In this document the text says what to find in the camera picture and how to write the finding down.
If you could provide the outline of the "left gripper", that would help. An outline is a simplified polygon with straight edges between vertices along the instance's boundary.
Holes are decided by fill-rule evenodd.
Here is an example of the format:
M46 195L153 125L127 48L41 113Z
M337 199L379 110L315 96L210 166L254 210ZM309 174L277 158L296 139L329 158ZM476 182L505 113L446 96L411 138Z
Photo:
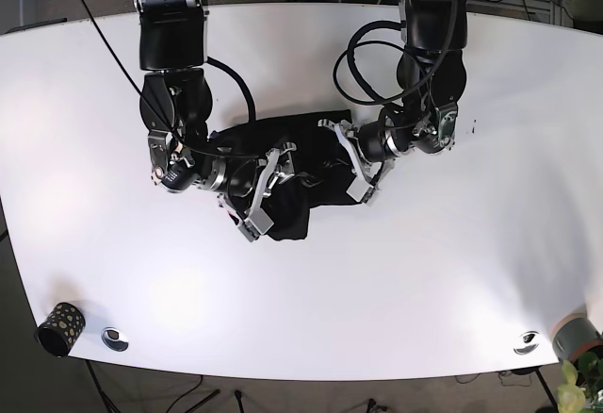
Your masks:
M373 121L356 126L348 120L318 121L318 127L334 133L334 153L325 163L317 202L322 206L369 204L379 184L393 169L397 157L395 132Z

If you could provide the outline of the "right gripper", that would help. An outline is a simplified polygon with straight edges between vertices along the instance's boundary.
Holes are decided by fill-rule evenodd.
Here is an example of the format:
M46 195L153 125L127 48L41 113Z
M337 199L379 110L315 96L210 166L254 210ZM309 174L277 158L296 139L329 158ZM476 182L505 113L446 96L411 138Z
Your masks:
M301 238L301 186L297 145L282 141L261 157L228 157L219 183L220 206L243 237L275 241Z

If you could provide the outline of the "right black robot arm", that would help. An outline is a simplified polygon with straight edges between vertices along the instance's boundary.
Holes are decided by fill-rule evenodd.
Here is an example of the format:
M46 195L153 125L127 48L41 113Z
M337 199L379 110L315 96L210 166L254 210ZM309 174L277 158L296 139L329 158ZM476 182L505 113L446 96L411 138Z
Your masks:
M140 114L149 130L154 181L170 192L214 191L248 240L302 240L309 208L295 166L299 129L290 119L259 120L249 88L207 54L208 0L135 0ZM204 65L238 84L248 121L210 132L214 104Z

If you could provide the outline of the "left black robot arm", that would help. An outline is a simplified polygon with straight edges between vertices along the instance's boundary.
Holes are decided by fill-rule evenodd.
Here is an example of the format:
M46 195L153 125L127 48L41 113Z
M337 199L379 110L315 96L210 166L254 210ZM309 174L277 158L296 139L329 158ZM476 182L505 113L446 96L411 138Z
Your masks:
M367 95L365 106L378 106L376 121L355 127L348 122L323 120L352 162L354 180L347 194L358 203L370 200L397 157L418 149L438 154L452 148L458 102L466 85L463 50L467 41L466 0L399 0L398 21L374 21L350 38L339 63ZM355 60L366 45L367 33L398 31L404 44L397 67L400 93L379 95L363 78Z

